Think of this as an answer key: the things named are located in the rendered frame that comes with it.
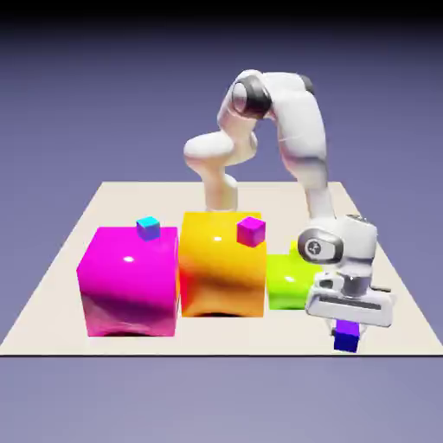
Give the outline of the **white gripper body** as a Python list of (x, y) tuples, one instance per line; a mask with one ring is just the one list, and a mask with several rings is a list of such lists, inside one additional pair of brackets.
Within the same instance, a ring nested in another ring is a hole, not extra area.
[(314, 286), (305, 304), (314, 317), (337, 319), (358, 324), (389, 327), (393, 322), (394, 299), (390, 292), (369, 289), (361, 296)]

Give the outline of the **small blue cube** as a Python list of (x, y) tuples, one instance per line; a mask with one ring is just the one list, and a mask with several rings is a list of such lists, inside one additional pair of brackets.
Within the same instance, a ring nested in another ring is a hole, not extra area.
[(334, 349), (356, 353), (360, 340), (359, 324), (337, 320), (334, 329)]

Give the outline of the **small magenta cube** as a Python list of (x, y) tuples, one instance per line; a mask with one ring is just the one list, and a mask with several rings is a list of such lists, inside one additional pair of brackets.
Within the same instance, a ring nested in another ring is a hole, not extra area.
[(266, 223), (248, 216), (237, 223), (236, 240), (247, 247), (257, 247), (266, 239)]

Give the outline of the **small cyan cube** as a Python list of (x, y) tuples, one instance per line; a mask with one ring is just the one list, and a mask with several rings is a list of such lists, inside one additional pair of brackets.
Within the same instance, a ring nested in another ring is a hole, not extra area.
[(153, 216), (138, 219), (136, 222), (138, 236), (144, 241), (152, 241), (160, 237), (160, 222)]

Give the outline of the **large green box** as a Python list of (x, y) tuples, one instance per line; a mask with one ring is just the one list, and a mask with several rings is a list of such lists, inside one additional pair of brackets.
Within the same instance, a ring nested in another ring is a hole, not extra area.
[(314, 277), (323, 268), (305, 261), (296, 241), (287, 254), (269, 254), (266, 262), (266, 290), (270, 310), (304, 310)]

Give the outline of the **large orange box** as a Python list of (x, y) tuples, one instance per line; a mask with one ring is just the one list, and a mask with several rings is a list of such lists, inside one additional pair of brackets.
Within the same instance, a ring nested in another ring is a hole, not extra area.
[(178, 246), (183, 316), (263, 316), (266, 241), (247, 247), (236, 240), (237, 223), (248, 216), (262, 220), (256, 211), (183, 215)]

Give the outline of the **large magenta box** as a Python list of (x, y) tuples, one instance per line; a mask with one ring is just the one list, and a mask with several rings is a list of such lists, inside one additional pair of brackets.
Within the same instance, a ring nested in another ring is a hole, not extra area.
[(178, 232), (144, 241), (134, 227), (101, 227), (77, 266), (87, 335), (172, 337), (177, 325)]

